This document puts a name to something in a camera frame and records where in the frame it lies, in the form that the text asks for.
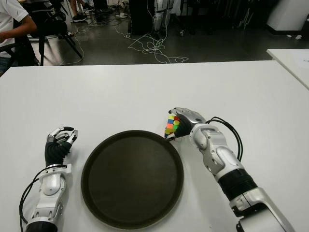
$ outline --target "round tray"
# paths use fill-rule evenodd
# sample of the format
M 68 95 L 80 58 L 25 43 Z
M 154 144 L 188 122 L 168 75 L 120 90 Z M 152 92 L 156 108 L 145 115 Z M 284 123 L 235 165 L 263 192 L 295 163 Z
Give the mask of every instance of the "round tray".
M 116 134 L 99 144 L 82 174 L 91 213 L 117 228 L 134 230 L 163 218 L 183 188 L 183 164 L 163 137 L 142 130 Z

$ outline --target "black chair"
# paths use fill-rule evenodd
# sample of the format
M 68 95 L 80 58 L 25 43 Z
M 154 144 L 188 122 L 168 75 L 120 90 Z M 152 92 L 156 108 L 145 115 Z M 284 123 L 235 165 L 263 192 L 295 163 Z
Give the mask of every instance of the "black chair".
M 30 34 L 33 38 L 39 38 L 39 53 L 41 55 L 41 66 L 44 64 L 45 37 L 49 35 L 61 35 L 76 54 L 82 58 L 77 50 L 75 42 L 68 35 L 68 27 L 65 23 L 65 15 L 60 11 L 60 5 L 55 6 L 56 0 L 52 4 L 42 0 L 33 3 L 25 3 L 23 6 L 38 27 L 37 32 Z
M 2 52 L 7 52 L 11 56 L 7 68 L 10 68 L 15 61 L 18 62 L 18 66 L 38 65 L 27 36 L 16 38 L 15 43 L 0 47 L 0 53 Z

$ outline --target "robotic hand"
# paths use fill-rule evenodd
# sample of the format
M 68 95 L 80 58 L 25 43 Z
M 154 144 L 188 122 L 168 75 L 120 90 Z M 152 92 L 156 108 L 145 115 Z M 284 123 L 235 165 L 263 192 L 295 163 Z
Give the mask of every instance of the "robotic hand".
M 180 125 L 167 140 L 190 136 L 190 141 L 203 155 L 205 167 L 229 199 L 234 214 L 242 217 L 236 226 L 238 232 L 295 231 L 266 192 L 245 171 L 217 127 L 189 109 L 174 108 L 169 113 L 180 119 Z
M 72 130 L 74 130 L 72 127 L 59 127 L 47 136 L 46 168 L 34 178 L 41 182 L 40 199 L 28 222 L 22 216 L 28 223 L 26 232 L 57 232 L 56 221 L 63 209 L 61 197 L 66 189 L 66 177 L 71 173 L 71 164 L 63 165 L 63 159 L 78 136 L 77 130 L 74 130 L 71 135 L 66 132 Z

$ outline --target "rubik's cube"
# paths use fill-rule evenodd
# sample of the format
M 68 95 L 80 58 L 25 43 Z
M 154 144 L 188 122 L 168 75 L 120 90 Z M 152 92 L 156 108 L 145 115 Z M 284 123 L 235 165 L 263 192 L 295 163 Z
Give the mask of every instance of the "rubik's cube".
M 178 117 L 174 115 L 169 115 L 168 124 L 165 127 L 164 137 L 166 138 L 168 135 L 174 133 L 177 130 L 179 123 L 180 120 Z

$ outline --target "sneaker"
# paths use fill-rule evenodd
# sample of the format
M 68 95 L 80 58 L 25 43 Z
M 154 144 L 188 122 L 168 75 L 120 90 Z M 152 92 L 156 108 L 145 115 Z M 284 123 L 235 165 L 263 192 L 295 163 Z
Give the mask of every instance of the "sneaker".
M 73 17 L 74 22 L 82 22 L 82 21 L 85 21 L 86 19 L 87 19 L 87 16 L 84 14 L 78 14 Z
M 86 2 L 86 3 L 84 4 L 84 6 L 83 6 L 83 10 L 84 10 L 84 11 L 94 11 L 95 8 L 92 7 L 92 6 L 90 6 L 90 5 Z

